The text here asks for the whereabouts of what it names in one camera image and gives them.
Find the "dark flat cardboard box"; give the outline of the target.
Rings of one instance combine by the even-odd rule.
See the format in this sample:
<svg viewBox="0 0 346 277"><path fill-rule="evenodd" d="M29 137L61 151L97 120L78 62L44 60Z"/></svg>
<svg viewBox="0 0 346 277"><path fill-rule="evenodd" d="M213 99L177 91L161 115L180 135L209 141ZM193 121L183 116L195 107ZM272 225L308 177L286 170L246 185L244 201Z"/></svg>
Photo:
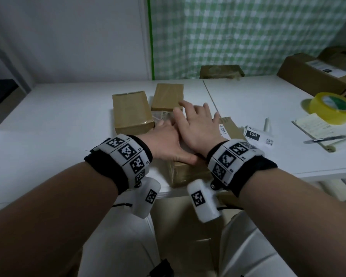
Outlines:
<svg viewBox="0 0 346 277"><path fill-rule="evenodd" d="M200 79L240 79L245 77L240 65L203 65Z"/></svg>

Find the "person's right hand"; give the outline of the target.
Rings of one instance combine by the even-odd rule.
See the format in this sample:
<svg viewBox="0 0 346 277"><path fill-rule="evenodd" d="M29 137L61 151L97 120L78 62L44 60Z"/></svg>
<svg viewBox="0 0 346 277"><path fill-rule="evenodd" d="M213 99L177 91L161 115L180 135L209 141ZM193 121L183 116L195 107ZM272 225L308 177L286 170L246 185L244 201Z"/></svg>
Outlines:
<svg viewBox="0 0 346 277"><path fill-rule="evenodd" d="M202 106L182 100L179 102L185 110L188 129L179 130L183 141L196 153L207 157L208 153L217 145L227 141L220 134L218 112L212 116L202 116Z"/></svg>

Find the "wristband with marker tiles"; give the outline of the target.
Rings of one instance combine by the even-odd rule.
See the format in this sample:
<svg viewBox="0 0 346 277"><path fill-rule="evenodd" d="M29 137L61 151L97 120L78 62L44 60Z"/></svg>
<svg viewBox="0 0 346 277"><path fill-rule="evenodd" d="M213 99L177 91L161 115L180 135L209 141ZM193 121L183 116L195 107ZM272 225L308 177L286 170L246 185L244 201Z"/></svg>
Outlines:
<svg viewBox="0 0 346 277"><path fill-rule="evenodd" d="M142 181L152 160L150 149L140 138L124 134L107 138L84 157L96 172L114 182L119 195Z"/></svg>
<svg viewBox="0 0 346 277"><path fill-rule="evenodd" d="M223 141L214 146L206 157L208 169L221 188L239 197L241 190L257 172L277 168L264 152L241 139Z"/></svg>

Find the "left wristband with marker tiles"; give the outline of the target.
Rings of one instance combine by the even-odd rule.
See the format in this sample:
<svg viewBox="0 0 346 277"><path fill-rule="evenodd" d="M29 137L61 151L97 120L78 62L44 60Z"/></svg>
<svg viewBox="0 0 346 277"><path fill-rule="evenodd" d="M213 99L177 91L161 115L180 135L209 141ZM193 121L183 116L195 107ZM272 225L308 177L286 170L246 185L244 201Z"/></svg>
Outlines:
<svg viewBox="0 0 346 277"><path fill-rule="evenodd" d="M152 160L150 149L140 138L124 134L107 138L84 157L96 172L114 182L119 195L142 181Z"/></svg>

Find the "white paper notepad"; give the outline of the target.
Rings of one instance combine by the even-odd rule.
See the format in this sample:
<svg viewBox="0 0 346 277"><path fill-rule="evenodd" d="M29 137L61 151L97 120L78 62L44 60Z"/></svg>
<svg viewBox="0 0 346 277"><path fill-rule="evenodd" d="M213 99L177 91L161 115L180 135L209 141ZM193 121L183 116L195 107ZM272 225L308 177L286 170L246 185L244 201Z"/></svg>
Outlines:
<svg viewBox="0 0 346 277"><path fill-rule="evenodd" d="M321 119L316 113L296 119L292 123L313 140L326 139L339 135L335 126Z"/></svg>

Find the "grey pen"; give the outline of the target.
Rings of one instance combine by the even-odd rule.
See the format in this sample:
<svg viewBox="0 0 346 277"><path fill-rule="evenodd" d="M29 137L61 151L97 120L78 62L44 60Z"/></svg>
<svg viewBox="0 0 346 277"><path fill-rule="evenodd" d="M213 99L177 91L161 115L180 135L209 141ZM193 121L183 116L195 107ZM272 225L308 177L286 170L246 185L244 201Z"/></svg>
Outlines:
<svg viewBox="0 0 346 277"><path fill-rule="evenodd" d="M330 142L334 140L346 140L346 134L345 135L337 135L337 136L331 136L331 137L325 137L320 139L310 139L307 141L304 141L304 144L314 144L314 143L323 143L323 142Z"/></svg>

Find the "right wristband with marker tiles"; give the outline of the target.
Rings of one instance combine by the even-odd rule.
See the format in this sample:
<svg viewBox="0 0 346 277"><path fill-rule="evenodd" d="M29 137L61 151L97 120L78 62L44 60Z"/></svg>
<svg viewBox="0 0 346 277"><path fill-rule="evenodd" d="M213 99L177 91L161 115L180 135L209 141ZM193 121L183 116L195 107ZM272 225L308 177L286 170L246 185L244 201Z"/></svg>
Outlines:
<svg viewBox="0 0 346 277"><path fill-rule="evenodd" d="M241 139L223 141L214 146L206 157L208 169L221 188L239 197L241 190L257 172L277 168L264 152Z"/></svg>

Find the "person's white trousers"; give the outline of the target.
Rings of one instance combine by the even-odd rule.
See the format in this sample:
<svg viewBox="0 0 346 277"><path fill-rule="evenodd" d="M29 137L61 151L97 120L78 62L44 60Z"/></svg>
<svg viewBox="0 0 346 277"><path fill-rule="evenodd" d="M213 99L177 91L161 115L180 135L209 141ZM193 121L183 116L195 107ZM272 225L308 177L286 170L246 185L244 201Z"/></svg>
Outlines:
<svg viewBox="0 0 346 277"><path fill-rule="evenodd" d="M161 259L175 276L297 277L244 211L201 223L188 199L159 199L145 219L111 208L83 246L78 277L146 277Z"/></svg>

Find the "long cardboard box with label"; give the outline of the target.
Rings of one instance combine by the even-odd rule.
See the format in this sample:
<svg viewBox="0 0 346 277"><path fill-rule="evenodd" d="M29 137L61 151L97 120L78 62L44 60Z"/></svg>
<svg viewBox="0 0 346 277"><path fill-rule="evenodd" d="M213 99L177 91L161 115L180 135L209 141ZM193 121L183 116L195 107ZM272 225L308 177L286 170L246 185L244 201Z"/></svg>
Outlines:
<svg viewBox="0 0 346 277"><path fill-rule="evenodd" d="M315 96L321 92L346 95L346 62L298 53L286 57L277 76Z"/></svg>

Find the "small plain cardboard box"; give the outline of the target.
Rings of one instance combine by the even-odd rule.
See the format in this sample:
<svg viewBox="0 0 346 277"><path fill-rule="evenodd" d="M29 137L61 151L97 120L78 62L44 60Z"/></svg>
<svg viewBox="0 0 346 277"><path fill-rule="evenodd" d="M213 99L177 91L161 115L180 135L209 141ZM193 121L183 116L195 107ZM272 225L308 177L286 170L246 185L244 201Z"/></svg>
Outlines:
<svg viewBox="0 0 346 277"><path fill-rule="evenodd" d="M173 111L178 107L183 110L179 102L184 100L184 84L157 83L152 100L152 111Z"/></svg>

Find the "yellow packing tape roll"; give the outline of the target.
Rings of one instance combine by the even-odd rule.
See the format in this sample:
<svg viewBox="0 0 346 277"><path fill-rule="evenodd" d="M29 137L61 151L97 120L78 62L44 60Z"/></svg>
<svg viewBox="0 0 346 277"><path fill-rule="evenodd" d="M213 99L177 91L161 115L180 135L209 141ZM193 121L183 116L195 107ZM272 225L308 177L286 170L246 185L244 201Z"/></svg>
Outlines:
<svg viewBox="0 0 346 277"><path fill-rule="evenodd" d="M322 120L331 125L343 125L346 123L346 97L321 92L316 94L307 107L310 114L316 114Z"/></svg>

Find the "labelled brown cardboard parcel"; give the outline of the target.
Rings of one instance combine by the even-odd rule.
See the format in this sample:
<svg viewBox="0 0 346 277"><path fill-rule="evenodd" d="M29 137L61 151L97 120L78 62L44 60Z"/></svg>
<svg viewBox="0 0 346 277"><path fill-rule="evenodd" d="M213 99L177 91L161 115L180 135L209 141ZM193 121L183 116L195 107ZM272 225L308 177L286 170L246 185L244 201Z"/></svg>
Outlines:
<svg viewBox="0 0 346 277"><path fill-rule="evenodd" d="M221 135L226 139L245 139L244 129L239 128L231 117L220 118L219 129ZM197 179L202 179L206 182L213 180L207 165L203 163L192 166L185 163L158 159L154 160L152 164L153 168L156 168L162 174L162 177L172 188L187 186Z"/></svg>

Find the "white and black label card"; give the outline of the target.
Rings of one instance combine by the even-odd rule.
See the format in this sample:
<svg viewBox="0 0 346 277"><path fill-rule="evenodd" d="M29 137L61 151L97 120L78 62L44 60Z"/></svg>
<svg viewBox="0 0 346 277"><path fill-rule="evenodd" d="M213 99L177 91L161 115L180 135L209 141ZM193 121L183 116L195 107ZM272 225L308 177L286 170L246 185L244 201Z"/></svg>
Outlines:
<svg viewBox="0 0 346 277"><path fill-rule="evenodd" d="M265 146L265 147L274 147L275 138L272 134L258 130L247 125L244 128L244 136L247 141L255 146Z"/></svg>

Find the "person's left forearm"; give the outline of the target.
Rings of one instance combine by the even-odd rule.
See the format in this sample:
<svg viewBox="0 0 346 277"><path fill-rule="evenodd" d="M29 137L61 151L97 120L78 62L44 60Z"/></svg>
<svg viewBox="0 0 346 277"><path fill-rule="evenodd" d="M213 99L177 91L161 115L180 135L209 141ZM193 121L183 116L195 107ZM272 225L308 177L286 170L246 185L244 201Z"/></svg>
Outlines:
<svg viewBox="0 0 346 277"><path fill-rule="evenodd" d="M1 209L0 277L59 276L117 196L110 178L82 162Z"/></svg>

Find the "green checked curtain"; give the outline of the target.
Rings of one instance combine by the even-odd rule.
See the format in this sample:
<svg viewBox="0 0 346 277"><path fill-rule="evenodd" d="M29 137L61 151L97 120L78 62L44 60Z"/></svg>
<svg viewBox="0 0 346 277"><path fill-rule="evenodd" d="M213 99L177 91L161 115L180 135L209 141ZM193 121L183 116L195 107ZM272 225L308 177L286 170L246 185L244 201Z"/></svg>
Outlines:
<svg viewBox="0 0 346 277"><path fill-rule="evenodd" d="M276 74L283 60L346 46L346 0L147 0L153 78L198 79L203 65Z"/></svg>

